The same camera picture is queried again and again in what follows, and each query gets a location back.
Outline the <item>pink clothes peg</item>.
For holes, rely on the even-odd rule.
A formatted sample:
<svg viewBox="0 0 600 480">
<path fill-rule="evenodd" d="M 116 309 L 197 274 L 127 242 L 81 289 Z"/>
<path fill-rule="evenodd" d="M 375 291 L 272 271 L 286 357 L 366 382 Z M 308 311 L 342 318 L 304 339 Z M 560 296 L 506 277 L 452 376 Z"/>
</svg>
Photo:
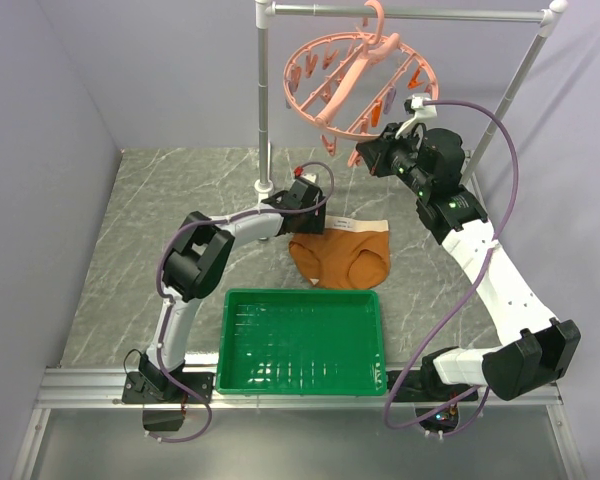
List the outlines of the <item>pink clothes peg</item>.
<svg viewBox="0 0 600 480">
<path fill-rule="evenodd" d="M 357 151 L 356 148 L 353 148 L 351 151 L 351 154 L 347 160 L 347 166 L 349 168 L 354 168 L 356 166 L 359 166 L 362 162 L 363 162 L 363 159 L 362 159 L 360 153 Z"/>
</svg>

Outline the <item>pink round clip hanger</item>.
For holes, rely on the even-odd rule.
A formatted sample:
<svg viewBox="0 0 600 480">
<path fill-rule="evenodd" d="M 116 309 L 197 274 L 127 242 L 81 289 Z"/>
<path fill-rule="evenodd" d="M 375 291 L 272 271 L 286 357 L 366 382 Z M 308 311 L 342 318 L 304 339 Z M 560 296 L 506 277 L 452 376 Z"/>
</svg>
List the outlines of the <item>pink round clip hanger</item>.
<svg viewBox="0 0 600 480">
<path fill-rule="evenodd" d="M 283 70 L 286 107 L 320 131 L 329 156 L 340 140 L 363 142 L 379 135 L 379 124 L 368 125 L 371 109 L 396 88 L 393 105 L 402 94 L 426 93 L 439 97 L 439 82 L 430 63 L 404 43 L 397 32 L 385 33 L 385 9 L 379 1 L 365 6 L 376 14 L 376 24 L 337 32 L 302 45 Z"/>
</svg>

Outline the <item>orange underwear with cream waistband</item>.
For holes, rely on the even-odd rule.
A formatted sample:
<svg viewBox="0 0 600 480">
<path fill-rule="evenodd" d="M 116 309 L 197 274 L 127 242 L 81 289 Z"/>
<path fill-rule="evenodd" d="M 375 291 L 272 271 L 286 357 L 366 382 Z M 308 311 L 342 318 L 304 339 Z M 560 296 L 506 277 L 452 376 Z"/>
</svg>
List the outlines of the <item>orange underwear with cream waistband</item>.
<svg viewBox="0 0 600 480">
<path fill-rule="evenodd" d="M 389 222 L 328 215 L 321 234 L 297 233 L 289 254 L 313 287 L 367 290 L 389 275 Z"/>
</svg>

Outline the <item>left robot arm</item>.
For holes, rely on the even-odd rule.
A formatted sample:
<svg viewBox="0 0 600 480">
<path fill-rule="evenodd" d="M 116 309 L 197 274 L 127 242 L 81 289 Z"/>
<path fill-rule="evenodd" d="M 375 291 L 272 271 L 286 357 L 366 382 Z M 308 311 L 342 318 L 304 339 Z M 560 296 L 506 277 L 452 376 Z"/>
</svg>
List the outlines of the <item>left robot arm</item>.
<svg viewBox="0 0 600 480">
<path fill-rule="evenodd" d="M 181 391 L 186 343 L 204 298 L 219 285 L 231 252 L 260 239 L 288 233 L 321 233 L 326 197 L 314 182 L 298 177 L 256 206 L 227 216 L 190 213 L 164 250 L 156 287 L 163 300 L 151 343 L 138 370 L 146 390 L 169 402 Z"/>
</svg>

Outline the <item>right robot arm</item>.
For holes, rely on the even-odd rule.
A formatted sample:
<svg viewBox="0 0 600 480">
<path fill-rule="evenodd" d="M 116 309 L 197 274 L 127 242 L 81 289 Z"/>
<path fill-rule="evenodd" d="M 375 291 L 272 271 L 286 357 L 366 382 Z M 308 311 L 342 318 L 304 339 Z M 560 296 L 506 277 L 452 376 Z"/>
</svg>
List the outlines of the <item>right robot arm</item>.
<svg viewBox="0 0 600 480">
<path fill-rule="evenodd" d="M 512 400 L 561 379 L 580 330 L 572 320 L 559 320 L 532 292 L 495 239 L 486 211 L 461 184 L 461 137 L 422 125 L 405 137 L 398 130 L 390 123 L 356 151 L 372 176 L 395 176 L 415 194 L 420 221 L 475 285 L 500 341 L 492 348 L 447 347 L 425 356 L 422 391 L 440 400 L 464 384 Z"/>
</svg>

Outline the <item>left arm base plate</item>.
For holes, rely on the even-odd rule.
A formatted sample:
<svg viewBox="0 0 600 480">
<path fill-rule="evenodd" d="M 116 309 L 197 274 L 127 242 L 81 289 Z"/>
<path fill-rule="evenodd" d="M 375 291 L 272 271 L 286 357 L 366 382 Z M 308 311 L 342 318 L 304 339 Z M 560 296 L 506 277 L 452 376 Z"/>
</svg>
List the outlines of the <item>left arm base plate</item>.
<svg viewBox="0 0 600 480">
<path fill-rule="evenodd" d="M 185 407 L 200 404 L 180 387 L 170 382 L 155 386 L 138 371 L 127 374 L 121 402 L 143 407 L 142 424 L 151 433 L 177 432 L 184 424 Z"/>
</svg>

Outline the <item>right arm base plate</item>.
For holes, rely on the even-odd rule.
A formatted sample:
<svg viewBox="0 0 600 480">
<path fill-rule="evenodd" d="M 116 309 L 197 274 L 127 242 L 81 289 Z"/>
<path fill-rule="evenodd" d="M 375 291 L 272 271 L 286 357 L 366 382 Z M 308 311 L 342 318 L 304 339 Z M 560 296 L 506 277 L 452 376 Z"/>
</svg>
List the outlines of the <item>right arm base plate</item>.
<svg viewBox="0 0 600 480">
<path fill-rule="evenodd" d="M 470 390 L 467 384 L 447 385 L 442 383 L 436 372 L 421 373 L 411 370 L 399 386 L 393 403 L 431 403 L 439 405 Z M 453 432 L 460 424 L 459 407 L 453 404 L 438 413 L 421 420 L 419 426 L 430 433 Z"/>
</svg>

